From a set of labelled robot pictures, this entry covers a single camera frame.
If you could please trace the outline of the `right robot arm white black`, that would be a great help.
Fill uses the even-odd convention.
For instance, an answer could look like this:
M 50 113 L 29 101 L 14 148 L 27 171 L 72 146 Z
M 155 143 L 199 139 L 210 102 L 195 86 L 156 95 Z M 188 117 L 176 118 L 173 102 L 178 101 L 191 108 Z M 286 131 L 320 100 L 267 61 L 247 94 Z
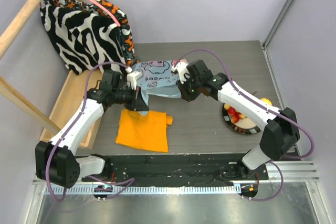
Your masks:
M 281 110 L 245 93 L 224 73 L 212 74 L 204 61 L 178 62 L 171 71 L 179 76 L 176 85 L 183 100 L 191 102 L 200 94 L 212 97 L 247 116 L 262 131 L 260 143 L 237 161 L 242 179 L 250 179 L 266 162 L 280 160 L 300 139 L 292 109 Z

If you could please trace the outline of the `fake lychee bunch red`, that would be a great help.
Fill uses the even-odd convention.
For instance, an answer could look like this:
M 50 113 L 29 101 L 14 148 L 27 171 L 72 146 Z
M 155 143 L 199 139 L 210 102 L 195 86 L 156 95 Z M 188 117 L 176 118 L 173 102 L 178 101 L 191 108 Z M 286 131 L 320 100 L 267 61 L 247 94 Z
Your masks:
M 230 116 L 230 121 L 235 124 L 239 122 L 240 120 L 243 120 L 246 118 L 246 116 L 240 112 L 238 112 L 236 109 L 231 107 L 228 104 L 223 105 L 224 110 L 227 112 L 227 114 Z

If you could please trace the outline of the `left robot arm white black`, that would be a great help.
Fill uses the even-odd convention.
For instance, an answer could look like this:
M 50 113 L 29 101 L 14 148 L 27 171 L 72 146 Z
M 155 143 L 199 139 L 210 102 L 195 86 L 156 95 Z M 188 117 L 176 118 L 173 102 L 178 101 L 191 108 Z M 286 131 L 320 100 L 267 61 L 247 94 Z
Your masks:
M 138 80 L 142 73 L 127 69 L 121 73 L 107 70 L 97 87 L 86 91 L 79 109 L 49 142 L 40 141 L 35 147 L 36 176 L 50 184 L 71 188 L 77 180 L 94 175 L 105 182 L 112 174 L 110 166 L 100 155 L 76 158 L 82 139 L 105 111 L 114 104 L 123 104 L 131 111 L 148 111 Z

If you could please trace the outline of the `light blue printed plastic bag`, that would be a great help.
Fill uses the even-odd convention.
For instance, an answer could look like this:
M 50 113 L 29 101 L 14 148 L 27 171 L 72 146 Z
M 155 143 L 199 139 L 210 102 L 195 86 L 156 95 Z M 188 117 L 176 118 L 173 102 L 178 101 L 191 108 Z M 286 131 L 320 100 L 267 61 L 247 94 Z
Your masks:
M 179 75 L 171 71 L 176 60 L 143 61 L 132 66 L 132 70 L 142 73 L 137 80 L 141 87 L 142 99 L 149 106 L 149 96 L 154 95 L 164 98 L 181 98 L 176 82 Z

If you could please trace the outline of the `fake yellow lemon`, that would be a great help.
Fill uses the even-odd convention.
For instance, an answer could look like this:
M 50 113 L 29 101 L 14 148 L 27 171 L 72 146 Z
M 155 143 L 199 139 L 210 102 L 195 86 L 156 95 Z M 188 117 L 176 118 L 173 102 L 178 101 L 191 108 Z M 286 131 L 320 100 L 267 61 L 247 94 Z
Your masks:
M 265 104 L 272 105 L 272 102 L 267 98 L 261 98 L 260 100 Z

